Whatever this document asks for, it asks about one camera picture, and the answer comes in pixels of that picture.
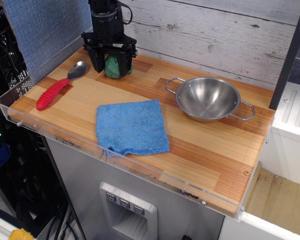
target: wire handle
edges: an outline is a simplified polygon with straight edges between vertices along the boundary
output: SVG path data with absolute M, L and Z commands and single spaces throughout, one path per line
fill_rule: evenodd
M 253 117 L 256 115 L 255 107 L 252 106 L 252 105 L 249 104 L 249 103 L 244 102 L 244 101 L 240 101 L 240 102 L 243 103 L 243 104 L 245 104 L 245 105 L 248 105 L 249 107 L 252 108 L 252 115 L 251 115 L 251 116 L 248 116 L 248 117 L 246 117 L 246 118 L 242 118 L 242 117 L 239 117 L 239 116 L 234 115 L 234 114 L 230 114 L 230 116 L 235 117 L 235 118 L 237 118 L 237 119 L 240 119 L 240 120 L 242 120 L 242 121 L 245 121 L 245 120 L 248 120 L 248 119 L 253 118 Z
M 180 81 L 182 81 L 182 82 L 185 82 L 186 80 L 183 80 L 183 79 L 181 79 L 181 78 L 179 78 L 179 77 L 174 77 L 174 78 L 169 79 L 168 81 L 165 82 L 165 89 L 166 89 L 167 91 L 169 91 L 170 93 L 176 94 L 174 91 L 172 91 L 172 90 L 170 90 L 170 89 L 168 88 L 168 83 L 169 83 L 169 82 L 172 82 L 172 81 L 174 81 L 174 80 L 180 80 Z

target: wooden cutting board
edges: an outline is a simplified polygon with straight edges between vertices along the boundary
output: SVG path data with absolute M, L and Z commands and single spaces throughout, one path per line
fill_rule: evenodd
M 65 78 L 78 61 L 88 64 L 85 76 L 71 81 L 49 107 L 38 111 L 36 102 L 40 95 Z M 113 161 L 134 174 L 148 176 L 155 184 L 164 183 L 185 197 L 206 201 L 207 206 L 236 216 L 273 121 L 275 111 L 268 109 L 273 92 L 226 79 L 237 87 L 242 101 L 254 105 L 255 117 L 242 121 L 230 116 L 202 123 L 185 115 L 176 104 L 175 95 L 165 90 L 165 83 L 174 77 L 189 80 L 217 76 L 143 55 L 133 59 L 132 65 L 132 74 L 110 79 L 93 69 L 87 52 L 81 48 L 16 101 L 9 111 L 10 117 L 45 136 L 90 151 L 101 160 Z M 180 84 L 174 81 L 169 87 L 176 90 Z M 98 155 L 97 107 L 153 99 L 160 102 L 170 152 L 128 154 L 135 163 Z M 249 116 L 251 108 L 241 104 L 236 115 Z

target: metal bowl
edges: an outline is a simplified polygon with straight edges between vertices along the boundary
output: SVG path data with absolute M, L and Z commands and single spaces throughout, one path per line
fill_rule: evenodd
M 168 83 L 174 80 L 184 82 L 176 92 L 168 88 Z M 214 122 L 229 115 L 243 121 L 255 116 L 254 106 L 241 101 L 236 87 L 216 77 L 195 77 L 188 81 L 175 77 L 166 81 L 165 89 L 175 94 L 176 103 L 188 116 L 201 122 Z M 250 106 L 253 114 L 247 118 L 234 115 L 240 103 Z

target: metal frame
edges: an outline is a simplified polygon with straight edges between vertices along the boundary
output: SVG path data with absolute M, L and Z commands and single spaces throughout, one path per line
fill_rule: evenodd
M 274 94 L 272 96 L 271 103 L 269 105 L 270 109 L 276 110 L 279 105 L 281 96 L 285 90 L 299 47 L 300 47 L 300 18 L 296 25 L 293 38 L 290 44 L 290 48 L 286 55 L 278 82 L 274 90 Z

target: yellow object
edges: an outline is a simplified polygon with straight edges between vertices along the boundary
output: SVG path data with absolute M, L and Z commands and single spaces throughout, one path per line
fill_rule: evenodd
M 34 240 L 34 237 L 22 228 L 13 230 L 9 240 Z

